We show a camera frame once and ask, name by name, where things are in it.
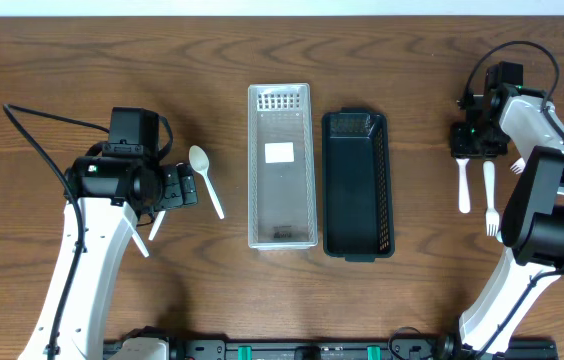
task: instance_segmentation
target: white label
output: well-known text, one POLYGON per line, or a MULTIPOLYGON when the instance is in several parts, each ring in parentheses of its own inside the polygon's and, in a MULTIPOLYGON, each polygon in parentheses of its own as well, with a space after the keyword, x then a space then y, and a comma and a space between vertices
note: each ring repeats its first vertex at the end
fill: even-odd
POLYGON ((293 162, 293 143, 264 144, 264 159, 267 164, 293 162))

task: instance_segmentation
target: black basket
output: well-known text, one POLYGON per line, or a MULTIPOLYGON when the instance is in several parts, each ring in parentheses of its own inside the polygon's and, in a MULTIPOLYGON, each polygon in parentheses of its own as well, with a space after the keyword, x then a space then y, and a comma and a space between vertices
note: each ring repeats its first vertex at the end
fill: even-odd
POLYGON ((395 250, 386 118, 343 108, 322 118, 324 252, 373 262, 395 250))

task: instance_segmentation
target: white wall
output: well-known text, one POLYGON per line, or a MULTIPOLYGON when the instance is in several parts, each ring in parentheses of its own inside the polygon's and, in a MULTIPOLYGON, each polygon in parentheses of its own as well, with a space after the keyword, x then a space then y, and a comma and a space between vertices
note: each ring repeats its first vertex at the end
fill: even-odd
POLYGON ((0 16, 564 15, 564 0, 0 0, 0 16))

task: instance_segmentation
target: wood grain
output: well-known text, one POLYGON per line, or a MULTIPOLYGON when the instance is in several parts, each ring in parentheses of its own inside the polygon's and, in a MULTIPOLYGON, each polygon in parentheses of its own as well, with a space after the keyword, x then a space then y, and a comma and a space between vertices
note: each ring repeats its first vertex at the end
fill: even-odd
MULTIPOLYGON (((108 338, 144 325, 234 339, 387 338, 404 325, 439 333, 476 299, 501 251, 484 235, 479 162, 469 164, 474 210, 457 211, 457 166, 447 146, 449 124, 462 118, 455 100, 477 59, 514 39, 554 51, 564 122, 564 18, 0 19, 0 105, 104 126, 113 106, 141 106, 170 120, 168 160, 185 160, 192 144, 209 153, 227 218, 216 218, 200 186, 197 206, 168 215, 150 258, 127 250, 108 338), (322 114, 362 105, 387 115, 391 259, 346 263, 321 244, 248 248, 247 87, 279 82, 311 85, 320 211, 322 114)), ((549 86, 552 70, 538 52, 509 49, 492 63, 502 59, 524 62, 527 84, 549 86)), ((26 118, 26 126, 61 168, 103 140, 43 120, 26 118)), ((500 211, 517 180, 507 170, 515 159, 513 150, 496 161, 500 211)), ((22 351, 44 302, 62 231, 61 193, 0 106, 0 359, 22 351)), ((564 279, 517 333, 552 336, 564 358, 564 279)))

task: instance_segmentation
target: plastic spoon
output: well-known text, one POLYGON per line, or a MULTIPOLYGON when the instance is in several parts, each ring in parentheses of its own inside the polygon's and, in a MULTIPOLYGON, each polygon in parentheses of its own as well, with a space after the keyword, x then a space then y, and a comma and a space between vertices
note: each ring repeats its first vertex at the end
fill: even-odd
POLYGON ((213 185, 211 185, 211 181, 209 180, 209 158, 206 156, 204 150, 202 150, 199 146, 193 145, 191 149, 189 149, 189 162, 191 163, 191 167, 195 172, 202 175, 204 178, 204 182, 206 183, 206 187, 209 190, 209 195, 211 196, 211 201, 213 202, 213 206, 215 206, 215 211, 218 212, 218 216, 220 219, 224 219, 224 212, 222 211, 222 206, 220 206, 220 201, 218 200, 218 196, 215 194, 215 190, 213 189, 213 185))

